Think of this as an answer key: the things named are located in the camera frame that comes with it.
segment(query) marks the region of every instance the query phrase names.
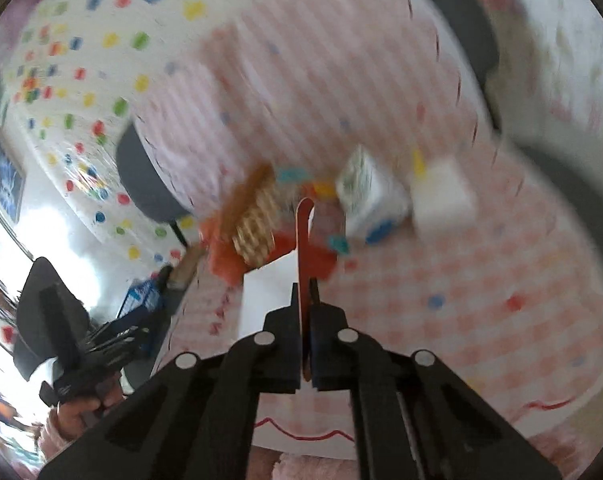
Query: white screw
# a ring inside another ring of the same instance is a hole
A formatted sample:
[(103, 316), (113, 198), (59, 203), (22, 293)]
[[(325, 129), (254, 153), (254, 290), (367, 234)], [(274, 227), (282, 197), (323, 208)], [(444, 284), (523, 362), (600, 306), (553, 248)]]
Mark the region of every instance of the white screw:
[(177, 365), (177, 368), (187, 370), (188, 368), (192, 368), (197, 364), (197, 356), (190, 352), (184, 352), (177, 357), (177, 359), (174, 361), (174, 364)]
[(259, 332), (254, 335), (254, 342), (259, 346), (269, 346), (274, 343), (274, 334), (272, 332)]
[(342, 343), (354, 343), (359, 338), (359, 333), (351, 328), (342, 328), (337, 337)]
[(435, 355), (427, 350), (420, 350), (415, 354), (415, 363), (420, 366), (432, 366), (435, 364)]

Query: white cube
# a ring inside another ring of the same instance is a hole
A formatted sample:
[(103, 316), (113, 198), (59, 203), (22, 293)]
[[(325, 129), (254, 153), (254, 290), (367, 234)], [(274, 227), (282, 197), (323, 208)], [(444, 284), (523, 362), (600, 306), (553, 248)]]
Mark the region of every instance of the white cube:
[(419, 237), (462, 230), (477, 220), (477, 196), (453, 157), (435, 160), (411, 179), (413, 224)]
[(358, 146), (337, 179), (345, 211), (345, 235), (374, 242), (410, 211), (406, 188), (362, 146)]

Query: hand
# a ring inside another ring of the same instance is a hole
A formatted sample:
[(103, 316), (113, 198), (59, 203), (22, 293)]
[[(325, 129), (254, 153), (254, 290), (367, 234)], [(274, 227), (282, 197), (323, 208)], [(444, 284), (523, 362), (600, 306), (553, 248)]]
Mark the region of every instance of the hand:
[(113, 377), (112, 387), (103, 400), (97, 397), (79, 397), (57, 408), (56, 427), (59, 434), (66, 440), (76, 440), (86, 431), (86, 425), (81, 415), (86, 412), (95, 412), (103, 404), (106, 410), (119, 404), (123, 399), (123, 390), (119, 379), (121, 374)]

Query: pink checkered tablecloth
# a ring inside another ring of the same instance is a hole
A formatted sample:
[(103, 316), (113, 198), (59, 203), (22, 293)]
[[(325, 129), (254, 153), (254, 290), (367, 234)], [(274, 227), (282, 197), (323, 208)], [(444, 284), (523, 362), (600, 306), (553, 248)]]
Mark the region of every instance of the pink checkered tablecloth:
[[(399, 229), (355, 249), (321, 296), (388, 350), (434, 351), (530, 436), (601, 387), (603, 267), (556, 192), (491, 141), (476, 86), (440, 37), (414, 0), (255, 1), (150, 97), (137, 126), (202, 216), (262, 158), (322, 175), (357, 144), (399, 173), (415, 147), (454, 155), (477, 224), (431, 242)], [(156, 366), (225, 352), (241, 296), (202, 263)], [(343, 392), (262, 396), (268, 424), (293, 439), (353, 436)]]

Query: finger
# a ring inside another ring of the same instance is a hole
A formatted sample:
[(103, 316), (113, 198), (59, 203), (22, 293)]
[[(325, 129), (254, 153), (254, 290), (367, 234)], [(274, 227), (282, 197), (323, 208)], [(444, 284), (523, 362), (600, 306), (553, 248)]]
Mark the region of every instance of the finger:
[(123, 400), (123, 390), (121, 389), (121, 384), (116, 382), (113, 384), (112, 388), (108, 392), (108, 394), (104, 397), (103, 402), (106, 408), (110, 408), (115, 404), (118, 404)]
[(77, 416), (99, 409), (101, 401), (96, 397), (80, 397), (59, 406), (59, 416)]

